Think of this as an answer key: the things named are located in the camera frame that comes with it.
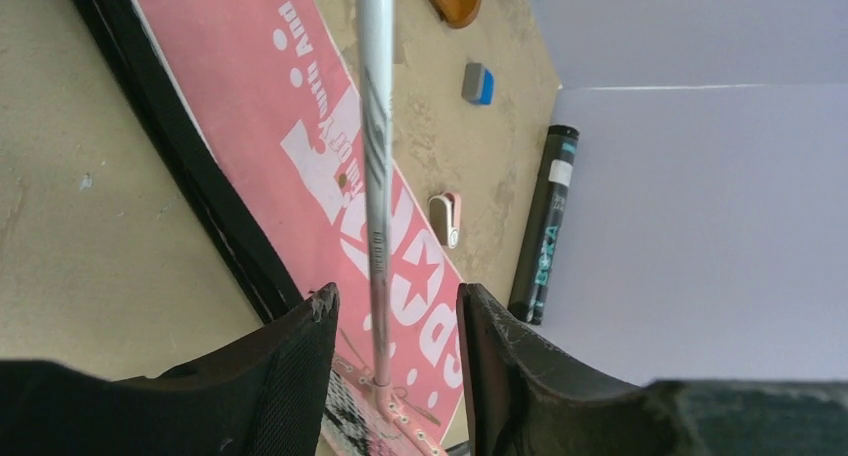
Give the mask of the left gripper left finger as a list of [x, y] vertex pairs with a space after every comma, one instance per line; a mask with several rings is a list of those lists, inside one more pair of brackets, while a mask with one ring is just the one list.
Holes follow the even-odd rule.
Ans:
[[155, 378], [107, 381], [45, 360], [1, 364], [5, 455], [311, 455], [339, 291]]

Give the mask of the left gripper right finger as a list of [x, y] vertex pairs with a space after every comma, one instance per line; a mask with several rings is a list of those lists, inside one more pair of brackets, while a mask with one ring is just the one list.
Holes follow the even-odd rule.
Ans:
[[627, 383], [570, 356], [478, 283], [458, 288], [474, 455], [843, 455], [843, 381]]

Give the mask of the pink badminton racket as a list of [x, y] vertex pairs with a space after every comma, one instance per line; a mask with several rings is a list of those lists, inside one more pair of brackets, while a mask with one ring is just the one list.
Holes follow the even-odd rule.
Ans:
[[442, 455], [391, 386], [394, 0], [357, 0], [357, 17], [373, 362], [334, 356], [322, 435], [338, 455]]

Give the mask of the black shuttlecock tube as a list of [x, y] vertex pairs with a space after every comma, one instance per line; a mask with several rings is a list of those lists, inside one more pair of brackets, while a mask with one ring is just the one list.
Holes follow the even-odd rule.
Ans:
[[528, 324], [543, 321], [578, 140], [571, 126], [548, 128], [508, 302], [512, 315]]

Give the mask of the pink racket cover bag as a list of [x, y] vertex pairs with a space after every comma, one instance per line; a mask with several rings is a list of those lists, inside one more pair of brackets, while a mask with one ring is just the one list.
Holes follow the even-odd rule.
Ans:
[[[74, 0], [115, 75], [260, 279], [264, 318], [327, 284], [334, 355], [373, 362], [359, 82], [314, 0]], [[392, 159], [391, 386], [443, 446], [463, 389], [461, 276]]]

